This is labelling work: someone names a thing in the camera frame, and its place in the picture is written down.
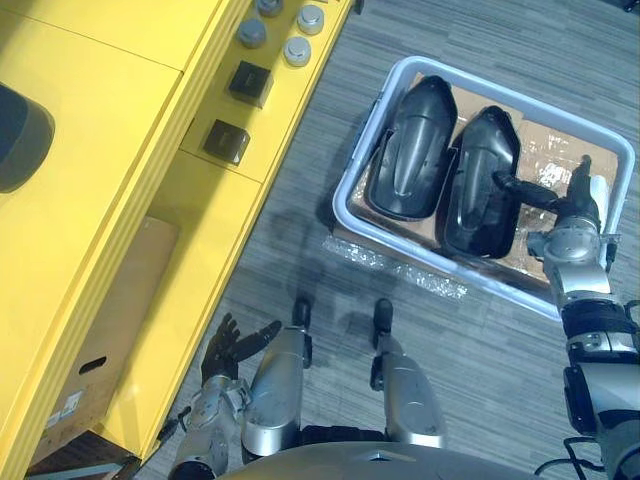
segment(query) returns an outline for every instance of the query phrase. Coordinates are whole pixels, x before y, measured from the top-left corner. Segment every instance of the label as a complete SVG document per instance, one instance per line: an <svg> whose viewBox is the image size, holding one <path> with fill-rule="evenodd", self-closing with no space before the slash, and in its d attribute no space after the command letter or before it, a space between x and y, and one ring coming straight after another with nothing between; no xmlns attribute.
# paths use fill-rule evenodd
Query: label
<svg viewBox="0 0 640 480"><path fill-rule="evenodd" d="M49 417L49 420L47 420L47 424L45 425L45 430L47 428L51 428L53 427L56 423L58 423L60 421L60 410L58 410L57 412L55 412L54 414L52 414Z"/></svg>
<svg viewBox="0 0 640 480"><path fill-rule="evenodd" d="M80 398L82 397L83 390L79 392L72 393L67 397L67 401L64 402L64 407L60 410L60 418L68 417L69 415L75 412L76 408L78 408L78 404L80 403Z"/></svg>

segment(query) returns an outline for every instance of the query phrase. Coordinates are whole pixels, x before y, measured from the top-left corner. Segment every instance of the cardboard box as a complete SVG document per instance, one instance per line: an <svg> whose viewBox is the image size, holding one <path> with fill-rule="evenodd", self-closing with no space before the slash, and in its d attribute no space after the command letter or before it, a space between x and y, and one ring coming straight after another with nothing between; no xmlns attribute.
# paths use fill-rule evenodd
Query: cardboard box
<svg viewBox="0 0 640 480"><path fill-rule="evenodd" d="M413 85L421 78L422 75L417 75ZM579 165L583 155L589 155L592 159L592 175L602 175L609 186L613 185L618 165L615 153L526 120L522 112L481 95L455 86L451 91L458 107L458 120L452 139L455 139L465 125L487 106L497 105L509 113L521 143L518 178L544 185L563 196L566 194L573 169ZM373 210L365 200L369 172L370 166L367 166L351 194L348 207L354 215L504 283L533 293L544 293L548 281L542 271L542 264L527 253L527 234L532 231L551 230L555 223L555 215L523 205L513 245L504 258L489 260L453 255L442 251L436 238L435 214L417 222L403 222Z"/></svg>
<svg viewBox="0 0 640 480"><path fill-rule="evenodd" d="M87 332L31 464L104 417L177 238L177 227L143 219Z"/></svg>

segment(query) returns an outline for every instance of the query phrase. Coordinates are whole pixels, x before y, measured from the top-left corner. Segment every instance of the gray carpet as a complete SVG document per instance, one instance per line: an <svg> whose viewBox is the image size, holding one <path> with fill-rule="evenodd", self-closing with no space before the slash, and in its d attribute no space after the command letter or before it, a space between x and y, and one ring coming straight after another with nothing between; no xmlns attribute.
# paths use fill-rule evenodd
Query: gray carpet
<svg viewBox="0 0 640 480"><path fill-rule="evenodd" d="M561 441L575 432L562 393L567 359L559 324L473 287L462 298L437 295L350 263L323 242L330 194L353 137L391 66L408 55L438 59L583 116L619 132L638 151L638 16L613 3L367 0L364 14L349 18L214 315L217 324L233 312L249 333L287 320L298 293L315 298L304 424L383 428L382 394L368 386L368 332L373 304L386 296L396 307L397 338L440 398L450 448L529 472L566 456ZM625 300L640 296L638 199L636 168L612 272ZM199 386L202 353L174 412ZM258 360L245 362L241 374L250 379ZM166 478L182 436L176 433L139 478ZM233 450L232 467L238 453ZM593 448L586 455L598 459ZM569 467L546 476L573 478Z"/></svg>

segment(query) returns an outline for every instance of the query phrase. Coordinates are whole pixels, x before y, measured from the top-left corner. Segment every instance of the silver robot leg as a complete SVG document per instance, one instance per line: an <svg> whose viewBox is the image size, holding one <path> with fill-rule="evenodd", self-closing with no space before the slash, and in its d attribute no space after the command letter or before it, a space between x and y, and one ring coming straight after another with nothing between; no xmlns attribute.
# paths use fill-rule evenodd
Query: silver robot leg
<svg viewBox="0 0 640 480"><path fill-rule="evenodd" d="M386 434L390 441L427 447L445 446L446 426L429 380L391 335L393 306L376 303L371 388L384 390Z"/></svg>
<svg viewBox="0 0 640 480"><path fill-rule="evenodd" d="M302 370L311 364L310 314L310 304L296 300L292 325L271 342L253 378L242 424L245 463L298 444Z"/></svg>

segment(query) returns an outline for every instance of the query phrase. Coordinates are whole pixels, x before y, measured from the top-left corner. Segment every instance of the plastic bin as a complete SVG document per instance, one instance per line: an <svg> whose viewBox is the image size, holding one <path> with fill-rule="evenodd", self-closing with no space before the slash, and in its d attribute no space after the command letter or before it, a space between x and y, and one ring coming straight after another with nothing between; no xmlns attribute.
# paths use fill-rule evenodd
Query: plastic bin
<svg viewBox="0 0 640 480"><path fill-rule="evenodd" d="M616 178L611 188L609 212L604 233L615 233L624 198L629 187L635 153L628 141L617 133L533 98L514 92L482 78L449 67L425 57L408 57L394 65L378 99L372 106L344 175L333 197L333 211L337 220L351 232L373 240L403 255L417 260L427 267L457 277L468 284L529 308L553 320L559 320L556 306L541 296L525 292L513 285L506 285L488 278L466 266L443 257L410 240L401 238L376 225L354 216L348 209L351 193L366 167L382 129L388 124L394 107L407 91L417 73L439 75L452 85L483 95L496 102L514 107L524 113L527 120L563 131L569 135L614 152L618 157Z"/></svg>

